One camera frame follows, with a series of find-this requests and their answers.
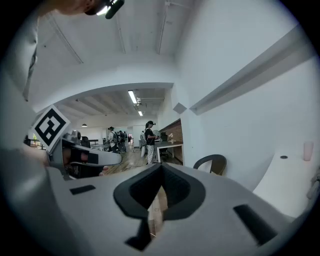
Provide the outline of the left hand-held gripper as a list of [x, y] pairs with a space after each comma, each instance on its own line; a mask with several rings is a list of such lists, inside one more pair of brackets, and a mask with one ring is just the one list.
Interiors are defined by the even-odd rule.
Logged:
[[[51, 105], [32, 126], [32, 130], [47, 152], [48, 164], [60, 170], [66, 180], [98, 177], [104, 166], [114, 166], [122, 162], [118, 153], [101, 151], [85, 145], [81, 133], [70, 130], [71, 122]], [[64, 165], [63, 149], [71, 149], [68, 166]], [[88, 155], [81, 161], [81, 153]]]

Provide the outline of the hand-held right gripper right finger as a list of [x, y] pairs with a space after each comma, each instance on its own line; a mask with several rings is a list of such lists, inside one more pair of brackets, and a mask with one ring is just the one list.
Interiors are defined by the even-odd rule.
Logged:
[[167, 209], [164, 221], [189, 218], [202, 205], [206, 197], [204, 185], [196, 178], [167, 164], [161, 165], [162, 181]]

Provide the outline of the person's left hand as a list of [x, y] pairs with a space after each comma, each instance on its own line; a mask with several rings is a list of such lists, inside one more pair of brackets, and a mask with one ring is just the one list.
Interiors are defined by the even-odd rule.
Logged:
[[[63, 163], [67, 167], [69, 166], [69, 163], [71, 162], [71, 154], [72, 151], [70, 148], [64, 148], [63, 149]], [[82, 162], [87, 162], [88, 161], [88, 155], [86, 153], [81, 153], [80, 158]], [[98, 174], [99, 176], [104, 176], [105, 172], [109, 170], [108, 166], [104, 166], [102, 168], [102, 171]]]

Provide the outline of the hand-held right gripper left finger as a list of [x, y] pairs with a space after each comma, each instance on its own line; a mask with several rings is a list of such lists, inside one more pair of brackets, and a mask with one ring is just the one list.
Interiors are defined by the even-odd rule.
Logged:
[[113, 198], [122, 212], [130, 218], [140, 221], [135, 236], [125, 243], [143, 251], [151, 242], [149, 212], [163, 182], [162, 165], [149, 165], [146, 170], [120, 183], [113, 191]]

